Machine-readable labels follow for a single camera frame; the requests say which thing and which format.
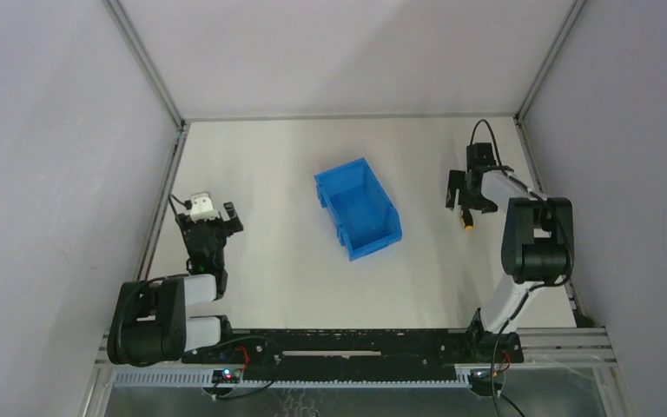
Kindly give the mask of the black yellow screwdriver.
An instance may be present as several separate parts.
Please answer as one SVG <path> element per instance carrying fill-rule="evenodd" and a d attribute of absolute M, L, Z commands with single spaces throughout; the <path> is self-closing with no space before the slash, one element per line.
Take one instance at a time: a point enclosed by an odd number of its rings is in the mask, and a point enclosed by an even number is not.
<path fill-rule="evenodd" d="M 460 210 L 460 217 L 465 230 L 473 230 L 473 216 L 472 212 L 468 208 L 462 208 Z"/>

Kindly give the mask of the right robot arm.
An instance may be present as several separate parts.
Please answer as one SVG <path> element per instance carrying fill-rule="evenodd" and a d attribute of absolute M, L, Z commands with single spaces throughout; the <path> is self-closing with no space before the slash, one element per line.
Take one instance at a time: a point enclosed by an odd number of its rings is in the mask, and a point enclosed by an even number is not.
<path fill-rule="evenodd" d="M 516 330 L 533 294 L 571 279 L 572 203 L 538 192 L 508 169 L 486 167 L 450 171 L 446 208 L 459 210 L 464 228 L 472 227 L 474 211 L 505 216 L 499 246 L 503 277 L 467 329 L 476 344 L 498 343 Z"/>

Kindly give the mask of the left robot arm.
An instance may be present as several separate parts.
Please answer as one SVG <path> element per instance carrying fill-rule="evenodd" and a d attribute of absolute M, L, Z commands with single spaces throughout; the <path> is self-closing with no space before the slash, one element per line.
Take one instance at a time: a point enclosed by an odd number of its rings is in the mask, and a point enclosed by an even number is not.
<path fill-rule="evenodd" d="M 188 253 L 187 271 L 122 284 L 107 341 L 113 364 L 149 367 L 178 361 L 222 341 L 228 327 L 225 316 L 194 317 L 188 308 L 225 295 L 224 250 L 243 225 L 232 202 L 218 210 L 206 193 L 192 196 L 185 206 L 186 212 L 174 217 Z"/>

